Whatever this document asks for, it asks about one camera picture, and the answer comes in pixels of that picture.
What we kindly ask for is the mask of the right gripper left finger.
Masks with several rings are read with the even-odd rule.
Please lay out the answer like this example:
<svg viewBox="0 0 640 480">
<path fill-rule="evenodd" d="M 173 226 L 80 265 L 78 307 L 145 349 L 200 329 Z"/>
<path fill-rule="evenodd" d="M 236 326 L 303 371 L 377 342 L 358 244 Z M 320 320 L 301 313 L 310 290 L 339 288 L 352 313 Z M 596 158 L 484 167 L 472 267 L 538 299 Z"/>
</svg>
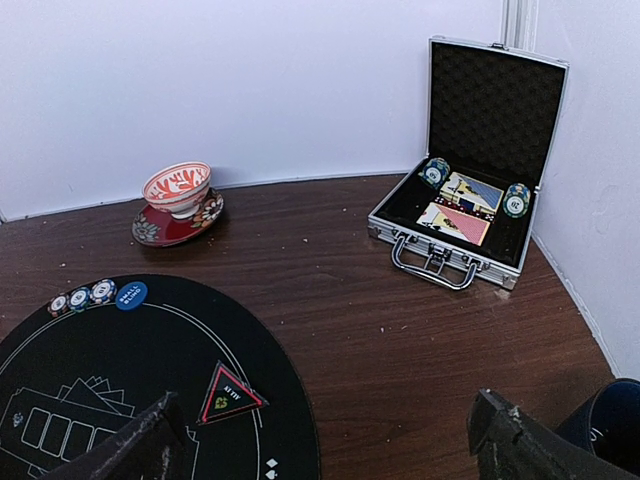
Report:
<svg viewBox="0 0 640 480">
<path fill-rule="evenodd" d="M 186 429 L 178 394 L 167 392 L 97 447 L 46 479 L 184 479 Z"/>
</svg>

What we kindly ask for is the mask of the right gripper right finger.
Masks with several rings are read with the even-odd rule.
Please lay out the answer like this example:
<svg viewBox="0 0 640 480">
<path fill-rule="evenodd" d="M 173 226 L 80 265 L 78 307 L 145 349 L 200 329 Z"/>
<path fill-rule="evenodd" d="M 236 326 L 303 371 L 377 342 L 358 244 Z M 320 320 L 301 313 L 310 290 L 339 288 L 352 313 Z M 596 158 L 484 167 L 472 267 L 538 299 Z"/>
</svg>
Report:
<svg viewBox="0 0 640 480">
<path fill-rule="evenodd" d="M 467 435 L 481 479 L 630 477 L 628 471 L 562 439 L 491 389 L 476 393 Z"/>
</svg>

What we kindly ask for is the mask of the triangular all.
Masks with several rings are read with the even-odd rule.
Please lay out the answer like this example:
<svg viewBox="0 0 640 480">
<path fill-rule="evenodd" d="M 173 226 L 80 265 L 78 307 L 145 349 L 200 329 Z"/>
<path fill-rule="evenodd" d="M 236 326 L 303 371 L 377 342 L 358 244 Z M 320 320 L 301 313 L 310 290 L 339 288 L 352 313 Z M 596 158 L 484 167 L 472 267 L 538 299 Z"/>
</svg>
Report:
<svg viewBox="0 0 640 480">
<path fill-rule="evenodd" d="M 196 424 L 212 424 L 268 405 L 269 402 L 262 395 L 219 360 L 206 389 Z"/>
</svg>

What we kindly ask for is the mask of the blue small blind button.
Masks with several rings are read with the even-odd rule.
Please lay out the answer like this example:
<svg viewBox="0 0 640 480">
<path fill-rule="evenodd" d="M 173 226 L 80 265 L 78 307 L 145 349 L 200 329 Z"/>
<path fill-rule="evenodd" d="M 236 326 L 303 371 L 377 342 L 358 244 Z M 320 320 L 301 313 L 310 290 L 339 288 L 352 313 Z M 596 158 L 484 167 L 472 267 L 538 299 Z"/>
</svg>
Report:
<svg viewBox="0 0 640 480">
<path fill-rule="evenodd" d="M 118 290 L 115 305 L 121 311 L 132 311 L 144 303 L 147 295 L 147 285 L 142 281 L 133 281 Z"/>
</svg>

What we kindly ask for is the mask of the blue white poker chip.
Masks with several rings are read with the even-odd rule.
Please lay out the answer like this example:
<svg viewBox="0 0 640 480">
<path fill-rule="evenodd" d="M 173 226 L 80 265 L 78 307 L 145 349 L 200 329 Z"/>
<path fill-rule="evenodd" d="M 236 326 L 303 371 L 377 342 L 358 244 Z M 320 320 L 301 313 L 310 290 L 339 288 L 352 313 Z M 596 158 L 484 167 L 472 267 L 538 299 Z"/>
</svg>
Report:
<svg viewBox="0 0 640 480">
<path fill-rule="evenodd" d="M 94 304 L 105 304 L 112 301 L 117 293 L 117 286 L 112 279 L 102 279 L 90 289 L 90 300 Z"/>
</svg>

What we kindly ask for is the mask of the green chip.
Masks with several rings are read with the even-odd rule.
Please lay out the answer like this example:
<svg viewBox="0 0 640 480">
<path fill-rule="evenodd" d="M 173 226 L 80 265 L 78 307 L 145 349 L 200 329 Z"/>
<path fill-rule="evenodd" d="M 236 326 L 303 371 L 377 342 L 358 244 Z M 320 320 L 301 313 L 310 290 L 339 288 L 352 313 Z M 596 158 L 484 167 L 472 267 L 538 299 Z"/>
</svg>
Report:
<svg viewBox="0 0 640 480">
<path fill-rule="evenodd" d="M 79 287 L 69 296 L 69 308 L 73 312 L 83 312 L 90 304 L 91 290 L 88 287 Z"/>
</svg>

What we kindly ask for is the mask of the orange chip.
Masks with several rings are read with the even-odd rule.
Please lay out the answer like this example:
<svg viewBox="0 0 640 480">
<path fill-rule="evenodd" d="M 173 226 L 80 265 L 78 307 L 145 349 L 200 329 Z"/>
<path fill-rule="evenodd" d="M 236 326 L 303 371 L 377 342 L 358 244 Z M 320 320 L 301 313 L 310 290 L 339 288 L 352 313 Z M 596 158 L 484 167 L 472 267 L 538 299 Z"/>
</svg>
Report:
<svg viewBox="0 0 640 480">
<path fill-rule="evenodd" d="M 66 293 L 56 295 L 48 304 L 47 311 L 53 318 L 57 318 L 69 310 L 69 296 Z"/>
</svg>

